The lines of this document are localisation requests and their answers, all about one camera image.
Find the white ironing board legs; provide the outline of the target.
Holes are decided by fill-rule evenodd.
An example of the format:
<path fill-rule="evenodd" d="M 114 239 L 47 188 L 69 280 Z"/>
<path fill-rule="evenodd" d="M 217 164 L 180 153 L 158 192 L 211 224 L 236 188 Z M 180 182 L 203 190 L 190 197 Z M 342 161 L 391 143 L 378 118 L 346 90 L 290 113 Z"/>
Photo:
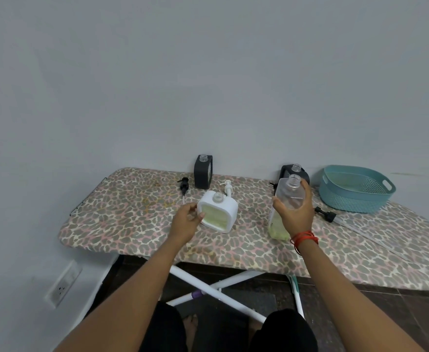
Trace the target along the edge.
<path fill-rule="evenodd" d="M 245 314 L 249 318 L 258 321 L 261 324 L 265 322 L 266 320 L 265 316 L 245 306 L 241 302 L 238 302 L 237 300 L 227 296 L 222 292 L 223 288 L 227 288 L 235 284 L 244 282 L 246 280 L 258 277 L 262 275 L 263 272 L 247 270 L 247 271 L 238 273 L 234 276 L 231 276 L 229 278 L 218 281 L 211 285 L 208 285 L 202 282 L 200 279 L 195 278 L 193 275 L 189 274 L 188 272 L 184 271 L 183 269 L 177 266 L 171 266 L 170 273 L 176 278 L 179 278 L 184 282 L 188 283 L 189 285 L 195 287 L 196 290 L 190 294 L 186 294 L 174 300 L 169 301 L 168 302 L 169 305 L 175 307 L 183 303 L 189 302 L 191 300 L 194 300 L 196 298 L 202 297 L 203 295 L 209 295 L 217 299 L 218 301 L 223 302 L 229 307 L 234 308 L 236 311 L 242 314 Z"/>

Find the person's left hand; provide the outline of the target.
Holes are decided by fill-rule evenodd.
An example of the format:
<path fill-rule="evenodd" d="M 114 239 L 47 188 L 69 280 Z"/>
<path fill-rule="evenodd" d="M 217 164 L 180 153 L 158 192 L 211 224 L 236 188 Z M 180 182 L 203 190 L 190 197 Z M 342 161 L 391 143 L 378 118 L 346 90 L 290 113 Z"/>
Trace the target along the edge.
<path fill-rule="evenodd" d="M 195 226 L 195 217 L 198 213 L 196 202 L 187 203 L 177 211 L 166 240 L 170 246 L 181 249 L 194 237 L 199 226 Z"/>

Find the person's foot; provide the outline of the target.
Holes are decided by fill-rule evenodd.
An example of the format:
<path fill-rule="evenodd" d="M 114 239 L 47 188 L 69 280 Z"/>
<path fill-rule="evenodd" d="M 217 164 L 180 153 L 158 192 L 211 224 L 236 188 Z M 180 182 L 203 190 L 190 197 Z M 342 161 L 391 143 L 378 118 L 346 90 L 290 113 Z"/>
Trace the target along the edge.
<path fill-rule="evenodd" d="M 199 319 L 196 314 L 183 318 L 183 325 L 186 333 L 187 352 L 192 352 L 194 339 L 198 330 Z"/>

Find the person's right forearm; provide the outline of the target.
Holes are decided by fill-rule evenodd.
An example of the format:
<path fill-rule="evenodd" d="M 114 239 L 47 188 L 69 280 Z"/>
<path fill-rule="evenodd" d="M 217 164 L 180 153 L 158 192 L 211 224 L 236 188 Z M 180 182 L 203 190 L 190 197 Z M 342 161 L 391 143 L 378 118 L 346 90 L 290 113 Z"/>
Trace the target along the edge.
<path fill-rule="evenodd" d="M 348 352 L 424 352 L 340 272 L 311 236 L 295 243 Z"/>

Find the clear plastic bottle yellow liquid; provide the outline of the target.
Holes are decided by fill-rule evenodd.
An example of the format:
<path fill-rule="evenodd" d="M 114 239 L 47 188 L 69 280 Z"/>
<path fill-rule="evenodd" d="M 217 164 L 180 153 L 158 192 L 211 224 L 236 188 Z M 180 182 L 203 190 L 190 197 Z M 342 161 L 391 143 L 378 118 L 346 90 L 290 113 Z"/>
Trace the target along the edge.
<path fill-rule="evenodd" d="M 305 199 L 305 189 L 301 184 L 301 177 L 290 175 L 288 178 L 281 178 L 276 188 L 275 197 L 277 197 L 285 207 L 290 210 L 298 209 L 302 206 Z M 272 239 L 280 241 L 289 241 L 290 235 L 284 228 L 282 218 L 272 207 L 269 214 L 268 232 Z"/>

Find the white wall outlet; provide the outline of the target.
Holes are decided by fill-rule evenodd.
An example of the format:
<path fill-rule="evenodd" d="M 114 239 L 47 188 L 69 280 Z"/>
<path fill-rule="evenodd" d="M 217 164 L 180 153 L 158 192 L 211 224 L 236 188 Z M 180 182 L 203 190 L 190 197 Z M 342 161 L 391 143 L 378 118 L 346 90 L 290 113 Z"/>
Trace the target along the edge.
<path fill-rule="evenodd" d="M 53 308 L 57 308 L 73 286 L 82 271 L 82 267 L 75 261 L 71 260 L 69 265 L 61 273 L 59 278 L 52 284 L 44 300 Z"/>

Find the dark grey floor mat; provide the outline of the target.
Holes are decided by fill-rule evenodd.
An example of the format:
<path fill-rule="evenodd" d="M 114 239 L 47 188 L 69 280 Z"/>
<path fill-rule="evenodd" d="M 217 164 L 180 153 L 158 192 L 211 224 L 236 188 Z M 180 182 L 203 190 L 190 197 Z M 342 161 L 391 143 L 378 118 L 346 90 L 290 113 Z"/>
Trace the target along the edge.
<path fill-rule="evenodd" d="M 224 288 L 222 293 L 240 302 L 244 306 L 267 317 L 277 311 L 277 302 L 274 294 Z M 206 294 L 176 306 L 176 309 L 184 318 L 196 314 L 200 323 L 221 324 L 225 326 L 246 327 L 248 316 L 232 308 L 231 306 Z"/>

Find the black pump head long tube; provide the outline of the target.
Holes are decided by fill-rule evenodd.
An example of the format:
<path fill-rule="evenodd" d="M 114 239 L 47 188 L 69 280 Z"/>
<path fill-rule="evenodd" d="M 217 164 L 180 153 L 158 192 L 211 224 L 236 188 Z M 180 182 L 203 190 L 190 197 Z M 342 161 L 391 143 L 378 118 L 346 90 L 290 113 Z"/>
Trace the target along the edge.
<path fill-rule="evenodd" d="M 389 252 L 393 253 L 394 255 L 396 255 L 400 259 L 404 260 L 405 262 L 410 263 L 410 260 L 407 256 L 405 256 L 402 253 L 399 253 L 394 248 L 392 248 L 390 245 L 388 245 L 384 242 L 379 242 L 375 238 L 373 238 L 373 237 L 369 236 L 368 234 L 364 233 L 363 231 L 359 230 L 357 227 L 347 224 L 343 219 L 338 217 L 336 213 L 330 212 L 330 211 L 326 212 L 326 211 L 322 210 L 320 207 L 315 207 L 315 212 L 318 214 L 321 214 L 323 216 L 323 218 L 325 219 L 325 221 L 327 221 L 329 223 L 336 223 L 342 227 L 345 227 L 348 230 L 351 230 L 351 231 L 357 233 L 358 235 L 370 240 L 371 242 L 374 242 L 375 244 L 387 249 Z"/>

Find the black square dispenser bottle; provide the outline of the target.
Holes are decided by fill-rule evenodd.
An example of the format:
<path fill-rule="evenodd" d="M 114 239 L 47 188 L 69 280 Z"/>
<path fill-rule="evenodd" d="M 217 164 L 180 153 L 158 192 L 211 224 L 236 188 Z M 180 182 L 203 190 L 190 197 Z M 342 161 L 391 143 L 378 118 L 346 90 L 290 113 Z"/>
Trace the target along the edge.
<path fill-rule="evenodd" d="M 212 180 L 212 155 L 198 155 L 194 164 L 194 185 L 197 189 L 209 190 Z"/>
<path fill-rule="evenodd" d="M 304 168 L 300 164 L 288 164 L 283 165 L 280 170 L 279 180 L 282 178 L 289 178 L 291 175 L 297 175 L 306 180 L 308 184 L 310 184 L 310 177 L 308 173 L 304 170 Z"/>

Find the white square dispenser bottle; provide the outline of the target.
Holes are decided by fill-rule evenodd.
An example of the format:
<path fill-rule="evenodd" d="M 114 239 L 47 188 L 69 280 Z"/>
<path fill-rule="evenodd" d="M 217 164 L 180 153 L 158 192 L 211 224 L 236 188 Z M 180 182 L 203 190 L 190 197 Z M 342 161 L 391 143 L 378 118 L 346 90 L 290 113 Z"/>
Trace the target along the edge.
<path fill-rule="evenodd" d="M 238 202 L 232 197 L 208 190 L 197 203 L 197 213 L 204 215 L 201 221 L 204 226 L 227 234 L 235 224 L 238 207 Z"/>

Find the person's right hand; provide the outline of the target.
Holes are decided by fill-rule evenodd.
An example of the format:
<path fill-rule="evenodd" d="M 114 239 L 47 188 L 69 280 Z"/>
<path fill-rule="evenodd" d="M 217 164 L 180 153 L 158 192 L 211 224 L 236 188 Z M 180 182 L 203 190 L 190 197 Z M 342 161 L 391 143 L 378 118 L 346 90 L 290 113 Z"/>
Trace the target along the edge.
<path fill-rule="evenodd" d="M 304 187 L 306 194 L 302 206 L 298 209 L 292 210 L 289 217 L 281 217 L 283 226 L 288 231 L 291 240 L 298 234 L 312 230 L 312 223 L 315 215 L 311 188 L 303 178 L 301 178 L 301 184 Z"/>

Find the black shorts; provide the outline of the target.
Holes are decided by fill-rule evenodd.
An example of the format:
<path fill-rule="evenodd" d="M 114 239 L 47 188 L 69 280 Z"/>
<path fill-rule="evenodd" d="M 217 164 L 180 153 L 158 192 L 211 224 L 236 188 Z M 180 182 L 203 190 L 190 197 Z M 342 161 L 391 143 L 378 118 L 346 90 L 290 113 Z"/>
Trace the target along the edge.
<path fill-rule="evenodd" d="M 183 318 L 158 302 L 138 352 L 187 352 Z M 318 352 L 317 338 L 294 309 L 269 314 L 263 324 L 246 327 L 200 323 L 192 352 Z"/>

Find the leopard print ironing board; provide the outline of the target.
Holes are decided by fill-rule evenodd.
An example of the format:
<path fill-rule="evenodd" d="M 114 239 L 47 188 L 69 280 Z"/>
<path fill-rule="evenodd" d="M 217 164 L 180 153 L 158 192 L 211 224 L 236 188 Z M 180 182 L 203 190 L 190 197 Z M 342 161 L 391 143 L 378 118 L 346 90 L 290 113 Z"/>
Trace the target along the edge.
<path fill-rule="evenodd" d="M 115 171 L 71 213 L 59 231 L 61 243 L 98 253 L 151 256 L 182 205 L 182 177 L 189 177 L 186 202 L 199 201 L 205 191 L 194 187 L 193 174 L 131 167 Z M 214 175 L 211 189 L 223 191 L 226 180 L 239 204 L 232 230 L 223 234 L 199 226 L 176 261 L 309 277 L 293 245 L 269 236 L 269 181 Z M 337 217 L 379 242 L 316 215 L 313 233 L 320 248 L 349 280 L 429 290 L 428 220 L 395 202 L 373 214 L 338 212 Z"/>

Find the teal plastic basket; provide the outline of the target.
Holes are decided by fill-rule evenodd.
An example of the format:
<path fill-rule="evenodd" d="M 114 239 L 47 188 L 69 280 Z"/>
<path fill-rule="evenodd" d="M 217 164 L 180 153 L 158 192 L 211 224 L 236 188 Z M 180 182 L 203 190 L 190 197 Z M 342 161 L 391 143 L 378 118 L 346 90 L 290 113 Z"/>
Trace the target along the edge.
<path fill-rule="evenodd" d="M 396 186 L 378 171 L 351 165 L 323 169 L 319 195 L 324 204 L 352 213 L 375 213 L 390 200 Z"/>

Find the black pump head short tube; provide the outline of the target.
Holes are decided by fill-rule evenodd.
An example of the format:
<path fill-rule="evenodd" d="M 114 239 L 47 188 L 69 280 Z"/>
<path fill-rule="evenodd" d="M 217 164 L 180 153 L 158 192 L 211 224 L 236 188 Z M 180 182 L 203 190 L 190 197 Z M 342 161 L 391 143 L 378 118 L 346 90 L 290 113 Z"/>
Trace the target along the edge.
<path fill-rule="evenodd" d="M 189 177 L 182 177 L 177 181 L 177 183 L 179 184 L 179 189 L 181 191 L 182 205 L 185 205 L 186 193 L 189 190 Z"/>

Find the person's left forearm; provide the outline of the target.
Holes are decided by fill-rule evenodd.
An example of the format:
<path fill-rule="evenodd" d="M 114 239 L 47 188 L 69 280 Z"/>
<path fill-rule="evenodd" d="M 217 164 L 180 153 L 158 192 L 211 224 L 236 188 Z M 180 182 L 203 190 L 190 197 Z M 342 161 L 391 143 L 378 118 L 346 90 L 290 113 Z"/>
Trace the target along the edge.
<path fill-rule="evenodd" d="M 54 352 L 137 352 L 176 255 L 186 238 L 169 237 L 153 256 L 77 325 Z"/>

